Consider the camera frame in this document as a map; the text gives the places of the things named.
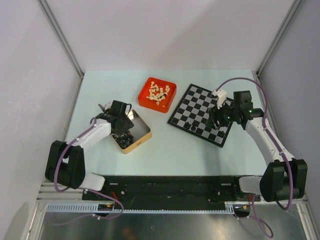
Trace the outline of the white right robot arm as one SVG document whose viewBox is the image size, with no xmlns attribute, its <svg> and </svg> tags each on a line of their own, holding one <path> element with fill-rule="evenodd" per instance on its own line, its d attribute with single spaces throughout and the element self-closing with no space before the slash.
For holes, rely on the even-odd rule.
<svg viewBox="0 0 320 240">
<path fill-rule="evenodd" d="M 230 188 L 231 196 L 242 201 L 249 193 L 260 195 L 267 202 L 301 199 L 305 194 L 308 166 L 303 159 L 296 159 L 279 141 L 265 113 L 255 108 L 250 91 L 235 91 L 233 99 L 227 93 L 214 90 L 216 105 L 208 109 L 207 127 L 219 130 L 230 123 L 237 123 L 251 136 L 260 150 L 266 170 L 262 176 L 242 176 Z"/>
</svg>

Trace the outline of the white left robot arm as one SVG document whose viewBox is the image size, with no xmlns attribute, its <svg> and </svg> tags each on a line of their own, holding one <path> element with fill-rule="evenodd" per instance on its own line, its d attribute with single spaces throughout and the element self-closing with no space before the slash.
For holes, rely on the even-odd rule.
<svg viewBox="0 0 320 240">
<path fill-rule="evenodd" d="M 98 105 L 101 112 L 91 118 L 89 127 L 70 142 L 54 141 L 49 150 L 45 178 L 54 183 L 57 192 L 68 189 L 93 190 L 100 200 L 110 196 L 111 188 L 105 178 L 86 170 L 85 151 L 110 135 L 121 136 L 134 127 L 129 118 L 130 103 L 113 100 Z"/>
</svg>

